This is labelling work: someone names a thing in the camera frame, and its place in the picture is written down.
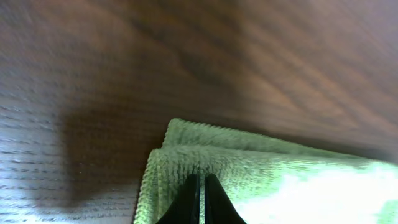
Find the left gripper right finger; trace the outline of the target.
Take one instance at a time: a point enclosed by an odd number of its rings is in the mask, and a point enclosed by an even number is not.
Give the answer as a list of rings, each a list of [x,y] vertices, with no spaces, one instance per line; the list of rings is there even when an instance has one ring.
[[[205,177],[205,224],[246,224],[214,174]]]

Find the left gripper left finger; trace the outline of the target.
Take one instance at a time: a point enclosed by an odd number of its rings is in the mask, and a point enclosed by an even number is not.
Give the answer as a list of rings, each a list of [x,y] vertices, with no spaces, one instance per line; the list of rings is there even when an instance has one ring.
[[[157,224],[199,224],[200,177],[190,174]]]

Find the light green cloth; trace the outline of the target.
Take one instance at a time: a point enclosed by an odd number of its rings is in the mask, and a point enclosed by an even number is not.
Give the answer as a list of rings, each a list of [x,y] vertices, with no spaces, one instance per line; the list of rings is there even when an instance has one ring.
[[[172,119],[148,158],[134,221],[155,223],[190,175],[217,176],[247,223],[396,223],[397,166]]]

